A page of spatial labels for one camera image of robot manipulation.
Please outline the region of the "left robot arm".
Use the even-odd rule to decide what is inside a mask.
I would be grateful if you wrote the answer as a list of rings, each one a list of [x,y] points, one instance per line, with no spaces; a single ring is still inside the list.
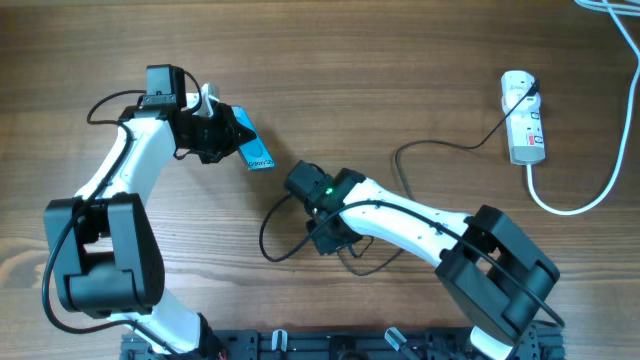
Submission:
[[[227,351],[200,313],[165,288],[163,258],[146,203],[167,162],[190,154],[217,163],[257,140],[232,106],[198,87],[174,65],[150,65],[146,87],[112,124],[116,141],[76,194],[51,201],[41,285],[45,316],[84,335],[126,326],[167,359],[224,359]]]

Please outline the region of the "smartphone with teal screen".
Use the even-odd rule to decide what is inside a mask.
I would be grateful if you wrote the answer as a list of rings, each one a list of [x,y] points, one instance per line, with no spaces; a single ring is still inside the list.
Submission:
[[[232,110],[238,122],[256,134],[256,138],[254,140],[241,145],[238,149],[238,153],[247,165],[248,170],[262,171],[273,169],[276,166],[276,163],[260,138],[258,131],[254,127],[246,111],[241,106],[233,106]]]

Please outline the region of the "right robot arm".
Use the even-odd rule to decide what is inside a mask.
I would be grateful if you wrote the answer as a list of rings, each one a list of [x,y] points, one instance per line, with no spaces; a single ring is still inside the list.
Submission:
[[[559,269],[505,213],[483,205],[447,212],[387,191],[350,169],[329,175],[298,162],[284,187],[310,219],[308,239],[321,254],[363,237],[389,242],[433,266],[472,322],[468,343],[486,359],[507,359],[532,334]]]

